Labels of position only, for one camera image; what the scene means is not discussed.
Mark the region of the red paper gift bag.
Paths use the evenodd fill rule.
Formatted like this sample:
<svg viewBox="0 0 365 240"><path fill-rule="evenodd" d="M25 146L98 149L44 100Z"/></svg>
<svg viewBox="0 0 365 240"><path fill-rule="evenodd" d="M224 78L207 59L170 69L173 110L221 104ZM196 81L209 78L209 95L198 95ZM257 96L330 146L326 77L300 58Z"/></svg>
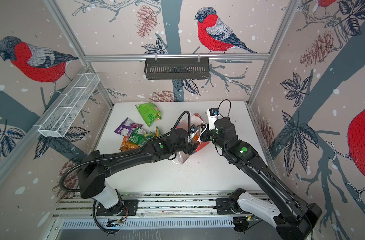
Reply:
<svg viewBox="0 0 365 240"><path fill-rule="evenodd" d="M184 151L180 151L176 154L176 158L172 160L173 163L178 165L183 165L186 160L191 156L197 153L198 151L205 148L209 142L202 142L200 140L201 135L201 127L200 125L203 124L204 121L202 117L198 113L190 113L190 130L191 130L191 138L193 144L198 144L197 148L191 154L185 154Z"/></svg>

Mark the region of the dark green snack packet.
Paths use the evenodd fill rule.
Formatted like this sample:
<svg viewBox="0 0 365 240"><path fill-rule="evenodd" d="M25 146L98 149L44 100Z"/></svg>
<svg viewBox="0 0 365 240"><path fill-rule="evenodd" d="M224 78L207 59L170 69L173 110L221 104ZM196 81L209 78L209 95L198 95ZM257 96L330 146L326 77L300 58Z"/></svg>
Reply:
<svg viewBox="0 0 365 240"><path fill-rule="evenodd" d="M155 137L155 134L154 133L152 133L152 132L147 133L144 129L137 128L129 136L128 142L129 143L132 143L132 144L135 144L135 145L137 145L139 147L142 147L143 144L147 140L150 140L150 139L152 139L154 137Z"/></svg>

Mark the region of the bright green chips bag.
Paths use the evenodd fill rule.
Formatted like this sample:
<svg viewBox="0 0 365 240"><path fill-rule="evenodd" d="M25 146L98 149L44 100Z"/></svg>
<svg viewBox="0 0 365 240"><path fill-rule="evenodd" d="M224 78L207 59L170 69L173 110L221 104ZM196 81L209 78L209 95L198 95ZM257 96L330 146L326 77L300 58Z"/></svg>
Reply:
<svg viewBox="0 0 365 240"><path fill-rule="evenodd" d="M136 109L148 127L155 121L160 121L162 119L161 111L154 103L136 105Z"/></svg>

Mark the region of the orange snack packet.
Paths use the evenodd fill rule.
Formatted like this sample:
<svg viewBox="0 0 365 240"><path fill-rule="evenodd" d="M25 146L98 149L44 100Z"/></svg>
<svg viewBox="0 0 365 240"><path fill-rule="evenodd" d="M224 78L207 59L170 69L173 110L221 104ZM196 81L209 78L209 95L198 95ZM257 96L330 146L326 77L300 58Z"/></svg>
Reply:
<svg viewBox="0 0 365 240"><path fill-rule="evenodd" d="M125 136L123 138L123 141L121 143L121 146L120 146L120 152L126 152L126 151L130 151L130 150L134 150L134 149L138 149L139 146L134 144L134 143L131 143L128 141L129 140L129 136Z"/></svg>

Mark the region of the purple snack packet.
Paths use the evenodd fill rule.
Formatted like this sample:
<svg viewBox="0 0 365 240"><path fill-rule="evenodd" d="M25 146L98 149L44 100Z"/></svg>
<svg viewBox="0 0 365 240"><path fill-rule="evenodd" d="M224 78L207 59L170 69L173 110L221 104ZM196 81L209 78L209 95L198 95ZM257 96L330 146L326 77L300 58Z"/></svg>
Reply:
<svg viewBox="0 0 365 240"><path fill-rule="evenodd" d="M142 124L134 123L129 118L126 118L119 127L114 131L116 134L119 134L121 136L130 136L134 130L137 128L141 128Z"/></svg>

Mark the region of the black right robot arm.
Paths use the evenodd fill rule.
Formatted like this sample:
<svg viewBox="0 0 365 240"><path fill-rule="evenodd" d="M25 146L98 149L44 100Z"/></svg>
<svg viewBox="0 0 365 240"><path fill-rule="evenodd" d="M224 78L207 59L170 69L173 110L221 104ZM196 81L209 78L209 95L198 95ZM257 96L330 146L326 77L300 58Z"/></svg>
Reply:
<svg viewBox="0 0 365 240"><path fill-rule="evenodd" d="M237 189L229 198L235 212L249 212L273 226L283 240L305 240L312 233L321 208L290 190L265 164L258 152L240 140L228 117L213 125L201 124L200 139L212 142L228 162L247 174L270 198L271 203Z"/></svg>

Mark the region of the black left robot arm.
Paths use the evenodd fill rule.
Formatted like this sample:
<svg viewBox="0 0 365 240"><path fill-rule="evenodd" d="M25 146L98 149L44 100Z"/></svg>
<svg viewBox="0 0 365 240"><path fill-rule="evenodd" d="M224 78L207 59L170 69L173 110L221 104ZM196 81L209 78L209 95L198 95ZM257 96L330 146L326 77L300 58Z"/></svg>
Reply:
<svg viewBox="0 0 365 240"><path fill-rule="evenodd" d="M171 160L178 152L192 154L199 142L189 141L189 134L182 128L153 138L138 149L115 154L91 152L81 163L77 171L80 196L83 199L95 198L105 189L105 179L120 171L141 164L150 164L162 160Z"/></svg>

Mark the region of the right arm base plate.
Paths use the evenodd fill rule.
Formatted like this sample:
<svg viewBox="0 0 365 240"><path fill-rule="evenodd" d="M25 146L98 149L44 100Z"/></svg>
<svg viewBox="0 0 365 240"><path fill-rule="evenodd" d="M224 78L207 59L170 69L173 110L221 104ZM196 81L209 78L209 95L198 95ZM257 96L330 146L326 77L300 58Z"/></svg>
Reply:
<svg viewBox="0 0 365 240"><path fill-rule="evenodd" d="M244 190L242 188L237 188L228 198L216 199L213 209L217 211L218 215L250 214L250 215L254 216L254 214L242 210L241 207L239 206L239 204L237 203L237 200L243 193L246 193L246 190Z"/></svg>

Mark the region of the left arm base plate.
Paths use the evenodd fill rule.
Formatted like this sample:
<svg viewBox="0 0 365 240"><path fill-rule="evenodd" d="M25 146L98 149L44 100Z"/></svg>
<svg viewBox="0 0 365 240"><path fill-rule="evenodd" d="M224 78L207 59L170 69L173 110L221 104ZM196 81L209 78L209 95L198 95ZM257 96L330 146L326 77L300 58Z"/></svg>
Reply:
<svg viewBox="0 0 365 240"><path fill-rule="evenodd" d="M135 216L138 203L138 200L123 200L122 203L118 203L110 209L104 208L104 206L99 203L96 207L96 215L99 217Z"/></svg>

